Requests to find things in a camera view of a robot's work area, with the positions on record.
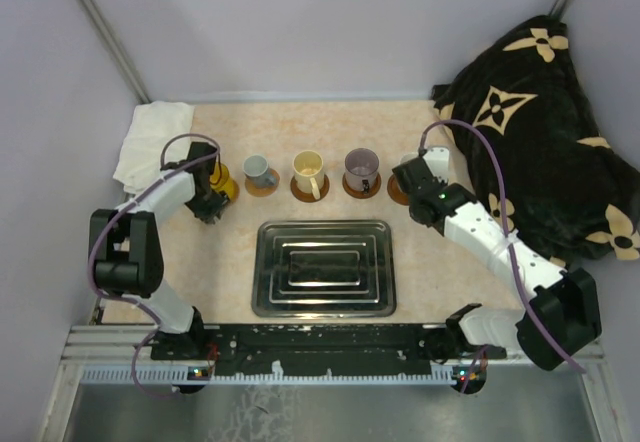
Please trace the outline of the black floral blanket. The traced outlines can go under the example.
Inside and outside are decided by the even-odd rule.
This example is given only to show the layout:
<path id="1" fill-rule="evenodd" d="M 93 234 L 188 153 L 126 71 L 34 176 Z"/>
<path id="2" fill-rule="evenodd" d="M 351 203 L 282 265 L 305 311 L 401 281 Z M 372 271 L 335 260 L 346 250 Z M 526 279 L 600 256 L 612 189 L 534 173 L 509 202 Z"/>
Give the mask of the black floral blanket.
<path id="1" fill-rule="evenodd" d="M 638 259 L 639 173 L 600 133 L 564 23 L 524 21 L 431 99 L 477 198 L 531 249 L 561 266 Z"/>

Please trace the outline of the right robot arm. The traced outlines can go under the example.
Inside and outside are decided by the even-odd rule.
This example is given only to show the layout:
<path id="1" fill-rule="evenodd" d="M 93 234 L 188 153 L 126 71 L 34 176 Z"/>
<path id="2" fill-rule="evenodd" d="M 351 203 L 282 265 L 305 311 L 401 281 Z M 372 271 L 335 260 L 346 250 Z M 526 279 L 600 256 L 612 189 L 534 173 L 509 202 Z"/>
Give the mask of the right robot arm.
<path id="1" fill-rule="evenodd" d="M 516 310 L 468 306 L 453 317 L 448 349 L 461 358 L 481 346 L 522 350 L 552 371 L 602 333 L 596 282 L 544 259 L 516 233 L 506 234 L 466 188 L 448 181 L 449 152 L 434 147 L 392 173 L 408 199 L 410 217 L 473 254 L 520 299 Z"/>

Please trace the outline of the wooden coaster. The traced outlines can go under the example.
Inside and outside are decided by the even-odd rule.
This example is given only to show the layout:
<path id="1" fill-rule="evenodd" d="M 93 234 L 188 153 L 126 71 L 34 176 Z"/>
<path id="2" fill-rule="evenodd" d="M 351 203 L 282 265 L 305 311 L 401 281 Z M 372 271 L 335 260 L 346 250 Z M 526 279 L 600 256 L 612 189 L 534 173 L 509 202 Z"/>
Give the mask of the wooden coaster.
<path id="1" fill-rule="evenodd" d="M 356 191 L 356 190 L 352 189 L 348 185 L 347 180 L 346 180 L 346 175 L 343 175 L 343 177 L 342 177 L 342 187 L 343 187 L 344 191 L 348 195 L 350 195 L 351 197 L 356 198 L 356 199 L 369 199 L 369 198 L 374 197 L 379 192 L 381 184 L 382 184 L 381 176 L 377 175 L 377 177 L 375 179 L 375 182 L 374 182 L 373 186 L 369 188 L 369 191 L 368 192 L 361 192 L 361 191 Z"/>
<path id="2" fill-rule="evenodd" d="M 396 176 L 392 174 L 387 182 L 387 193 L 389 197 L 397 204 L 408 206 L 408 196 L 400 189 Z"/>
<path id="3" fill-rule="evenodd" d="M 290 181 L 290 190 L 293 196 L 305 203 L 315 203 L 324 199 L 330 190 L 330 180 L 327 175 L 321 182 L 314 177 L 294 176 Z"/>

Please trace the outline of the woven coaster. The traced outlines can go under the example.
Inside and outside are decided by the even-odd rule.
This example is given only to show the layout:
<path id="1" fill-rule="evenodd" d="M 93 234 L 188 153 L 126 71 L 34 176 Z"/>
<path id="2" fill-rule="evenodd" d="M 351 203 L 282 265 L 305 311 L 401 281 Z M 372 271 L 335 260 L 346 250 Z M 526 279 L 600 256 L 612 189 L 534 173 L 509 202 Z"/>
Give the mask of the woven coaster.
<path id="1" fill-rule="evenodd" d="M 273 168 L 271 168 L 269 170 L 268 175 L 269 175 L 269 180 L 274 182 L 273 185 L 270 185 L 268 187 L 260 188 L 260 187 L 257 187 L 254 184 L 253 180 L 251 180 L 250 178 L 246 177 L 245 180 L 244 180 L 245 190 L 253 197 L 262 198 L 262 197 L 268 197 L 268 196 L 272 195 L 278 189 L 278 186 L 280 184 L 280 175 Z"/>

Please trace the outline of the cream mug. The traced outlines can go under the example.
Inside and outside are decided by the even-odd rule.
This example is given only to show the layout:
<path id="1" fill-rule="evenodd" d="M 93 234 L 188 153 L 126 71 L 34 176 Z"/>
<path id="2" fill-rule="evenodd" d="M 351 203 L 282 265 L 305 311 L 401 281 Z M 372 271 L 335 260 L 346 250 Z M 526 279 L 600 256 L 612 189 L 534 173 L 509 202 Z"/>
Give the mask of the cream mug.
<path id="1" fill-rule="evenodd" d="M 297 189 L 312 196 L 314 200 L 320 200 L 325 185 L 322 156 L 313 150 L 302 151 L 295 156 L 293 169 Z"/>

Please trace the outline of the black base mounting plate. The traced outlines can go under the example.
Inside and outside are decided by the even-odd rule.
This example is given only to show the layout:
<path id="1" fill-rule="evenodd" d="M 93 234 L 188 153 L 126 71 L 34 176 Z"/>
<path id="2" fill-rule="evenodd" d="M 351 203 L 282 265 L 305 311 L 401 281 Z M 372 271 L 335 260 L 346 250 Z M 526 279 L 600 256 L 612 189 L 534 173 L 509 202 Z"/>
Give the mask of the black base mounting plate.
<path id="1" fill-rule="evenodd" d="M 429 324 L 222 324 L 196 334 L 157 334 L 154 361 L 203 360 L 217 376 L 429 375 L 431 365 L 472 355 L 459 329 Z"/>

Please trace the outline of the white and blue cup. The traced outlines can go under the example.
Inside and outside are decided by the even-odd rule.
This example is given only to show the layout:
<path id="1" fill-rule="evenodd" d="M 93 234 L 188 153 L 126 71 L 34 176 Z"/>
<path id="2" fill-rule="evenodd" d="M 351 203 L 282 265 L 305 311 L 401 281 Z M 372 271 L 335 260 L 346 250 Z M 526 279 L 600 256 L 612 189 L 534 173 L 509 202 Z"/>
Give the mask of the white and blue cup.
<path id="1" fill-rule="evenodd" d="M 401 157 L 401 159 L 400 159 L 400 163 L 401 163 L 401 164 L 407 163 L 407 162 L 409 162 L 409 161 L 411 161 L 411 160 L 413 160 L 413 159 L 415 159 L 415 158 L 417 158 L 417 157 L 418 157 L 418 153 L 417 153 L 417 152 L 410 152 L 410 153 L 407 153 L 407 154 L 405 154 L 405 155 L 403 155 L 403 156 Z"/>

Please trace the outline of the steel tray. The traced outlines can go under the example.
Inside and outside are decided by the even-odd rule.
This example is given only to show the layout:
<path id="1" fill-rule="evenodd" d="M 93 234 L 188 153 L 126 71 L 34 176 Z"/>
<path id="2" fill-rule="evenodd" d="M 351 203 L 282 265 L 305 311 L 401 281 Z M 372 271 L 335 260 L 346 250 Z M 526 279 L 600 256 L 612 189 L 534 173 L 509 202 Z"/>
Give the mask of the steel tray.
<path id="1" fill-rule="evenodd" d="M 388 317 L 397 306 L 391 227 L 291 220 L 257 233 L 252 309 L 266 318 Z"/>

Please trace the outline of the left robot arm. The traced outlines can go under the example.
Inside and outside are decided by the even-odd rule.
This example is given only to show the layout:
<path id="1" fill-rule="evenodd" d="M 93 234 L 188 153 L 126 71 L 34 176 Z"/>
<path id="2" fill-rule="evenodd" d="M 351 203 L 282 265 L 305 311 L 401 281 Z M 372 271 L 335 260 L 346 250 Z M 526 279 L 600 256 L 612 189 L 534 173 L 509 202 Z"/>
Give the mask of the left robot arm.
<path id="1" fill-rule="evenodd" d="M 89 283 L 98 297 L 144 312 L 156 329 L 152 354 L 162 359 L 195 359 L 208 346 L 200 311 L 182 300 L 165 278 L 159 226 L 180 208 L 200 222 L 216 223 L 231 199 L 211 187 L 220 166 L 220 147 L 197 134 L 187 156 L 168 162 L 161 150 L 160 174 L 142 193 L 90 217 Z"/>

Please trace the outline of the white folded cloth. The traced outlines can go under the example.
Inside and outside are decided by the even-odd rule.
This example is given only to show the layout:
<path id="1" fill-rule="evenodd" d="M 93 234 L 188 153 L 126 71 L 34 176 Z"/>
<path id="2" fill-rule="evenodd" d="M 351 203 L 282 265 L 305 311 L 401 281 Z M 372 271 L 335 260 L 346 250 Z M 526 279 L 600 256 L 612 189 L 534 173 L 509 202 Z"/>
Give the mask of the white folded cloth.
<path id="1" fill-rule="evenodd" d="M 194 111 L 182 102 L 156 101 L 135 108 L 113 174 L 126 193 L 141 193 L 158 178 L 164 146 L 173 137 L 191 132 Z"/>

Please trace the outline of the yellow cup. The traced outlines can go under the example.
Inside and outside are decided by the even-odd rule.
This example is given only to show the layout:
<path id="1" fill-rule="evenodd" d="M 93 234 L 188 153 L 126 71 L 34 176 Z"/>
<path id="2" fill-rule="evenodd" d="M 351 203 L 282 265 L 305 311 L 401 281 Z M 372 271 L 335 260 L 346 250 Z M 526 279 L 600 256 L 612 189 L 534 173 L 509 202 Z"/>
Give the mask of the yellow cup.
<path id="1" fill-rule="evenodd" d="M 237 182 L 230 175 L 229 169 L 222 163 L 214 165 L 213 173 L 209 177 L 209 183 L 212 190 L 218 194 L 226 195 L 231 202 L 235 202 L 238 198 L 239 187 Z"/>

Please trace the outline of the purple glass mug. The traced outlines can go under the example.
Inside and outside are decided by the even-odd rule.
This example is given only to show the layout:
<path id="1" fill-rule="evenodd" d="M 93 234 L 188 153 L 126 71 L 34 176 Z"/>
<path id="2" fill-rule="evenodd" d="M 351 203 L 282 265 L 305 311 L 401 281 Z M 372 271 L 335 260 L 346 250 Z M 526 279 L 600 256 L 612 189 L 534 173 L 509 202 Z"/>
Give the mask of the purple glass mug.
<path id="1" fill-rule="evenodd" d="M 371 196 L 379 175 L 376 153 L 368 148 L 353 149 L 346 155 L 344 164 L 344 178 L 349 190 L 359 196 Z"/>

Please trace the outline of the small clear grey cup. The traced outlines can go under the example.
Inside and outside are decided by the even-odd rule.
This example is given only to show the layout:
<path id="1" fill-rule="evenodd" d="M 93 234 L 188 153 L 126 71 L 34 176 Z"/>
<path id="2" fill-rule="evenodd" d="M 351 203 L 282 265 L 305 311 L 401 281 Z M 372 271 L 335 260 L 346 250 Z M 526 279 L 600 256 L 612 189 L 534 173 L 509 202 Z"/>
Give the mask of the small clear grey cup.
<path id="1" fill-rule="evenodd" d="M 272 188 L 277 178 L 271 173 L 267 159 L 262 155 L 251 155 L 243 163 L 243 172 L 252 185 L 258 189 Z"/>

